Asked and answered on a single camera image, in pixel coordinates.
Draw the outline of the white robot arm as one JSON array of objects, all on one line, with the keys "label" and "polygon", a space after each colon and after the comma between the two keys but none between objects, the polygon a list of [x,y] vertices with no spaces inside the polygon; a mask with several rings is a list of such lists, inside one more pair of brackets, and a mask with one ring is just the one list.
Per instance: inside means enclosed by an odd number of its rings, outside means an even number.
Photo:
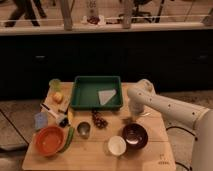
[{"label": "white robot arm", "polygon": [[195,131],[191,171],[213,171],[213,109],[158,95],[142,79],[127,89],[129,110],[139,115],[148,106]]}]

